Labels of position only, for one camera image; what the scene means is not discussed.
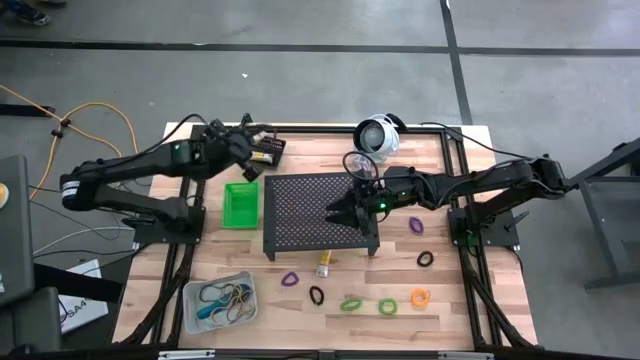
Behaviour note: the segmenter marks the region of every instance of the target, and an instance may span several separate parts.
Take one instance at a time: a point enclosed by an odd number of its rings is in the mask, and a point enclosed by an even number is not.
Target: rubber band
[[[211,300],[206,300],[202,297],[202,294],[204,293],[204,291],[208,288],[214,288],[220,291],[220,293],[222,294],[221,296],[219,296],[217,299],[211,299]],[[233,293],[235,290],[239,290],[241,292],[242,287],[238,284],[232,284],[232,283],[226,283],[222,286],[218,286],[215,284],[208,284],[203,286],[200,291],[198,292],[198,298],[200,299],[201,302],[214,302],[214,301],[218,301],[221,300],[223,297],[230,295],[231,293]]]
[[[317,291],[320,294],[320,300],[317,300],[315,296],[313,296],[313,292]],[[324,291],[317,286],[312,286],[309,288],[309,296],[311,297],[311,301],[314,305],[320,306],[324,303]]]
[[[422,262],[422,258],[425,257],[425,255],[429,255],[429,260],[426,263]],[[420,255],[418,256],[417,262],[418,262],[418,266],[421,266],[421,267],[430,266],[431,264],[433,264],[433,253],[431,251],[421,252]]]
[[[224,289],[226,286],[218,287],[214,285],[213,287]],[[210,301],[211,304],[198,310],[196,316],[200,320],[211,318],[213,323],[217,325],[215,322],[215,319],[213,319],[213,316],[215,316],[215,314],[219,313],[222,310],[229,310],[238,301],[241,301],[244,303],[244,301],[248,299],[252,293],[253,291],[249,288],[249,286],[244,284],[242,285],[234,284],[231,292],[222,295],[217,300]]]
[[[385,306],[387,304],[391,304],[393,305],[393,308],[391,310],[386,310]],[[398,312],[398,302],[396,302],[394,299],[392,298],[386,298],[386,299],[382,299],[378,302],[378,311],[380,311],[380,313],[382,315],[393,315],[396,312]]]
[[[280,285],[282,286],[293,286],[295,284],[298,283],[298,281],[300,281],[300,278],[298,277],[298,274],[294,273],[293,271],[287,273],[287,275],[285,275],[282,280],[280,280]]]
[[[237,296],[234,296],[234,297],[232,297],[230,299],[229,303],[226,306],[215,308],[215,309],[213,309],[211,311],[211,314],[209,315],[209,318],[211,319],[211,322],[213,323],[213,325],[215,325],[215,326],[222,326],[223,325],[223,324],[218,324],[216,322],[215,316],[216,316],[216,314],[218,314],[218,313],[220,313],[220,312],[222,312],[224,310],[226,310],[226,312],[227,312],[227,321],[229,321],[229,324],[235,323],[243,315],[251,316],[253,314],[253,312],[255,311],[255,308],[253,307],[253,305],[245,303],[245,300],[249,299],[249,296],[251,296],[251,294],[253,294],[253,291],[251,291],[251,290],[242,291],[242,288],[240,289],[240,291],[241,292]],[[240,305],[240,308],[238,309],[238,312],[236,313],[236,316],[233,318],[233,320],[231,320],[231,318],[229,317],[229,314],[231,313],[231,310],[233,310],[233,308],[235,308],[238,305]],[[249,307],[248,310],[243,310],[245,305]]]
[[[425,307],[429,303],[430,294],[425,289],[413,289],[411,292],[411,304],[418,307]]]
[[[415,216],[409,218],[409,228],[414,234],[424,233],[424,225],[422,224],[422,221]]]
[[[344,312],[351,312],[354,310],[358,310],[362,306],[362,299],[352,298],[347,299],[340,304],[340,310]]]

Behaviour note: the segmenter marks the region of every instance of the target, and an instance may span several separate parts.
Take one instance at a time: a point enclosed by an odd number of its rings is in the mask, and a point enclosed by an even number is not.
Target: green hair tie
[[[387,304],[393,305],[393,309],[385,310],[384,307]],[[391,298],[382,299],[378,302],[378,311],[380,311],[382,315],[393,315],[398,311],[398,303]]]
[[[352,298],[347,299],[340,304],[340,310],[344,312],[350,312],[353,310],[358,310],[362,306],[362,299]]]

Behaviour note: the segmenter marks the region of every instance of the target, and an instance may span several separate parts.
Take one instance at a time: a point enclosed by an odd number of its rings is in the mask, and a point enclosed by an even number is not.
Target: orange hair tie
[[[425,289],[413,289],[411,292],[411,304],[418,307],[425,307],[429,303],[429,292]]]

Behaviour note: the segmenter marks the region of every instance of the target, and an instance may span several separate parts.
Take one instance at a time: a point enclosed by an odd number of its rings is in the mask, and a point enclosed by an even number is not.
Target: black hair tie
[[[314,294],[313,294],[314,291],[317,291],[320,294],[320,300],[318,300],[314,296]],[[312,286],[312,287],[309,288],[309,296],[311,297],[311,301],[317,306],[320,306],[320,305],[322,305],[322,303],[324,303],[324,291],[322,291],[322,289],[320,289],[317,286]]]
[[[422,262],[422,258],[425,255],[429,255],[429,260],[426,263]],[[418,256],[418,266],[428,267],[431,264],[433,264],[433,253],[431,253],[431,251],[423,251],[423,252],[421,252],[420,255]]]

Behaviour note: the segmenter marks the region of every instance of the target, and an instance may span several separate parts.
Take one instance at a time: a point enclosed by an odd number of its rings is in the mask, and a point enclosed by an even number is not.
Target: orange cable
[[[138,153],[138,144],[137,144],[137,141],[136,141],[136,135],[135,135],[135,132],[133,130],[133,126],[131,125],[131,122],[129,121],[127,116],[122,111],[118,110],[113,105],[110,105],[110,104],[107,104],[107,103],[102,103],[102,102],[90,102],[90,103],[82,104],[82,105],[76,107],[75,109],[69,111],[64,117],[61,118],[58,115],[52,113],[51,111],[49,111],[49,110],[43,108],[42,106],[36,104],[34,101],[29,100],[28,98],[18,94],[17,92],[7,88],[4,85],[0,85],[0,88],[2,88],[3,90],[7,91],[8,93],[14,95],[15,97],[17,97],[17,98],[29,103],[30,105],[34,106],[35,108],[37,108],[38,110],[44,112],[45,114],[51,116],[52,118],[58,120],[59,122],[63,122],[65,119],[68,119],[69,117],[71,117],[71,115],[75,114],[76,112],[78,112],[78,111],[80,111],[80,110],[82,110],[84,108],[90,107],[90,106],[107,107],[107,108],[113,110],[114,112],[116,112],[118,115],[120,115],[122,117],[122,119],[124,119],[124,121],[127,123],[127,126],[129,127],[129,133],[131,134],[131,140],[133,142],[134,151],[136,153]],[[107,140],[105,140],[103,138],[88,134],[88,133],[78,129],[77,127],[75,127],[73,125],[69,125],[69,127],[72,130],[74,130],[75,132],[77,132],[78,134],[80,134],[80,135],[82,135],[82,136],[84,136],[84,137],[86,137],[88,139],[91,139],[91,140],[94,140],[94,141],[98,141],[100,143],[103,143],[103,144],[109,146],[111,149],[113,149],[116,152],[118,157],[122,157],[122,153],[120,152],[118,147],[113,145],[109,141],[107,141]],[[42,185],[46,181],[47,177],[49,176],[49,172],[51,171],[51,165],[53,164],[54,153],[55,153],[55,148],[56,148],[57,143],[58,143],[58,138],[54,136],[54,140],[51,142],[51,148],[49,150],[49,160],[47,161],[46,169],[45,169],[44,174],[42,175],[42,178],[40,179],[40,182],[38,183],[37,187],[42,187]],[[37,193],[38,193],[38,189],[34,189],[34,191],[29,196],[29,199],[32,200],[36,196]]]

